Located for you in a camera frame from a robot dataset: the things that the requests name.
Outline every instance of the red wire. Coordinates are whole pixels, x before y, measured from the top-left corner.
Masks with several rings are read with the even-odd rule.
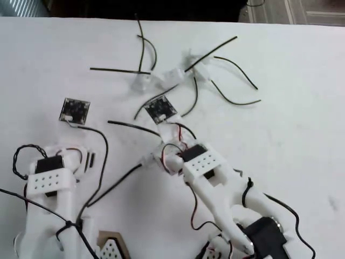
[[[181,141],[181,139],[182,139],[182,130],[181,130],[180,125],[177,125],[177,126],[178,126],[178,140]]]
[[[166,165],[165,165],[165,163],[164,163],[164,149],[165,149],[165,147],[162,149],[161,160],[162,160],[162,165],[163,165],[165,171],[167,171],[167,172],[169,173],[169,170],[168,170],[168,168],[166,167]]]
[[[182,128],[180,125],[178,125],[178,140],[185,145],[186,149],[188,149],[188,145],[182,141]]]

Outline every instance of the small white plastic part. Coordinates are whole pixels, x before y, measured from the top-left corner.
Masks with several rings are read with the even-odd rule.
[[[200,50],[195,51],[195,49],[189,49],[188,53],[185,53],[184,56],[186,58],[188,58],[188,60],[190,61],[190,65],[191,65],[195,61],[197,61],[198,59],[202,58],[204,56],[204,54],[206,54],[208,51],[209,50],[207,50],[207,49],[204,49],[202,51],[200,51]],[[200,63],[208,65],[212,59],[213,59],[213,57],[212,57],[212,55],[210,55],[210,56],[203,58]]]
[[[151,79],[150,74],[137,74],[132,88],[141,93],[145,92],[152,86]]]
[[[230,245],[226,243],[223,238],[221,238],[220,236],[216,236],[210,240],[210,244],[215,248],[215,251],[218,251],[222,254],[222,258],[227,259],[229,257]]]
[[[200,62],[193,67],[194,75],[198,81],[210,81],[210,73],[204,63]]]
[[[165,165],[170,175],[177,174],[183,167],[183,159],[174,153],[165,155]]]
[[[214,247],[211,243],[207,246],[202,259],[228,259],[218,248]]]
[[[72,172],[74,172],[74,177],[78,178],[78,175],[75,175],[75,173],[78,170],[78,168],[81,166],[79,152],[77,152],[75,150],[63,149],[62,152],[60,153],[60,155],[63,156],[64,167],[68,168]]]
[[[65,115],[65,114],[63,114],[63,119],[66,120],[66,121],[73,121],[73,117],[72,116]]]
[[[157,83],[159,83],[163,89],[169,89],[174,85],[178,85],[185,80],[186,73],[182,69],[173,69],[165,73],[153,73],[151,74]]]
[[[171,143],[178,137],[177,125],[162,122],[157,125],[157,128],[164,143]]]
[[[27,197],[72,188],[73,181],[73,173],[66,168],[29,175]]]
[[[97,254],[99,259],[122,259],[115,240],[108,239],[102,250]]]

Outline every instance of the small black circuit board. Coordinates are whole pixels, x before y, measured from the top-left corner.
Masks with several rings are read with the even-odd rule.
[[[188,148],[187,150],[183,151],[180,154],[180,157],[182,157],[184,162],[188,162],[188,161],[196,158],[197,156],[202,155],[206,151],[207,151],[207,149],[204,146],[197,144],[197,145],[192,146],[192,147]]]
[[[159,124],[177,114],[175,108],[165,96],[161,96],[149,102],[145,105],[145,110],[149,113],[156,124]]]
[[[84,125],[89,107],[89,101],[65,98],[59,120],[66,121],[66,116],[71,116],[73,119],[69,120],[69,122]]]

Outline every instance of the white table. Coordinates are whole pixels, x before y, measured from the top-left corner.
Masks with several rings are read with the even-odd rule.
[[[316,249],[317,258],[340,256],[345,231],[345,28],[192,22],[142,25],[144,35],[157,48],[158,72],[180,66],[189,48],[201,54],[238,36],[216,54],[236,61],[259,91],[226,63],[214,62],[210,72],[229,98],[263,101],[251,107],[232,106],[210,84],[200,84],[199,102],[185,123],[234,168],[252,176],[256,186],[300,214],[301,235]],[[1,188],[23,191],[24,182],[12,173],[12,156],[22,144],[45,146],[68,137],[96,149],[99,156],[104,152],[98,135],[58,121],[65,97],[90,101],[87,126],[108,137],[103,189],[159,143],[151,134],[106,124],[108,119],[133,122],[136,109],[154,93],[134,93],[132,74],[88,69],[136,70],[141,53],[138,32],[135,21],[0,19]],[[149,53],[143,65],[147,70]],[[168,98],[183,112],[194,99],[193,91],[188,81]],[[136,123],[156,129],[145,111]],[[20,155],[19,171],[26,173],[34,154]],[[96,166],[101,167],[100,159]],[[83,200],[96,188],[98,174],[80,183]],[[0,206],[0,257],[12,258],[12,239],[24,229],[25,208],[21,200],[5,194],[0,194]],[[123,235],[133,258],[194,258],[213,229],[195,232],[190,228],[193,206],[182,178],[152,167],[136,172],[89,213],[100,229]],[[208,219],[210,213],[200,204],[195,221]]]

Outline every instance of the wire bundle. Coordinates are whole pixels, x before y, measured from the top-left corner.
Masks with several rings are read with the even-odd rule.
[[[28,145],[22,145],[20,147],[17,148],[15,154],[13,155],[13,173],[20,177],[22,180],[27,180],[28,179],[28,176],[27,174],[26,175],[22,175],[20,172],[18,172],[17,170],[17,160],[18,160],[18,155],[19,155],[19,152],[23,149],[23,148],[27,148],[27,147],[31,147],[31,148],[35,148],[37,149],[37,151],[39,153],[41,153],[41,155],[44,157],[44,158],[47,158],[47,153],[45,152],[45,150],[43,148],[41,148],[40,146],[38,145],[34,145],[34,144],[28,144]]]
[[[184,70],[184,72],[188,72],[190,71],[193,67],[195,67],[198,63],[200,63],[203,59],[205,59],[206,57],[208,57],[209,55],[211,55],[212,53],[214,53],[216,50],[220,49],[222,46],[232,42],[233,40],[237,39],[237,36],[235,37],[232,37],[231,39],[223,42],[221,45],[218,45],[217,47],[215,47],[214,49],[212,49],[211,51],[209,51],[207,54],[205,54],[204,56],[202,56],[201,58],[199,58],[198,60],[196,60],[193,64],[191,64],[188,68],[186,68]],[[227,59],[227,58],[223,58],[223,57],[219,57],[219,56],[214,56],[215,59],[219,59],[219,60],[224,60],[226,62],[229,62],[231,64],[233,64],[236,68],[238,68],[240,70],[240,72],[245,76],[245,78],[249,81],[249,83],[254,87],[254,89],[258,90],[257,86],[253,83],[253,81],[248,77],[248,75],[243,71],[243,69],[237,65],[235,62]],[[255,104],[255,103],[258,103],[260,102],[261,100],[256,100],[256,101],[251,101],[251,102],[248,102],[248,103],[237,103],[235,101],[232,101],[230,100],[229,98],[227,98],[223,92],[220,90],[220,88],[216,85],[216,83],[211,80],[213,86],[217,89],[217,91],[220,93],[220,95],[230,104],[233,104],[233,105],[251,105],[251,104]],[[183,113],[181,116],[184,117],[186,115],[188,115],[189,113],[192,112],[192,110],[195,108],[197,102],[198,102],[198,85],[197,85],[197,80],[196,78],[194,77],[194,84],[195,84],[195,100],[194,100],[194,103],[192,105],[192,107],[185,113]],[[139,109],[137,110],[137,112],[135,113],[134,115],[134,120],[136,120],[136,118],[138,117],[140,111],[149,103],[151,102],[152,100],[170,92],[171,90],[175,89],[178,85],[174,85],[173,87],[165,90],[164,92],[160,93],[160,94],[157,94],[155,96],[153,96],[152,98],[148,99],[145,103],[143,103]]]
[[[144,59],[144,50],[145,50],[145,42],[147,42],[153,49],[154,51],[154,55],[155,55],[155,59],[154,59],[154,63],[151,67],[151,71],[153,71],[156,67],[157,64],[157,51],[155,46],[153,45],[153,43],[151,41],[149,41],[148,39],[144,38],[144,33],[141,27],[141,23],[140,20],[138,18],[138,15],[135,14],[135,18],[138,22],[139,25],[139,29],[140,29],[140,35],[137,35],[141,40],[142,40],[142,50],[141,50],[141,55],[140,55],[140,61],[139,61],[139,68],[137,71],[135,70],[123,70],[123,69],[103,69],[103,68],[99,68],[99,67],[90,67],[90,70],[96,70],[96,71],[108,71],[108,72],[120,72],[120,73],[131,73],[131,74],[151,74],[151,72],[144,72],[141,70],[142,68],[142,62]]]

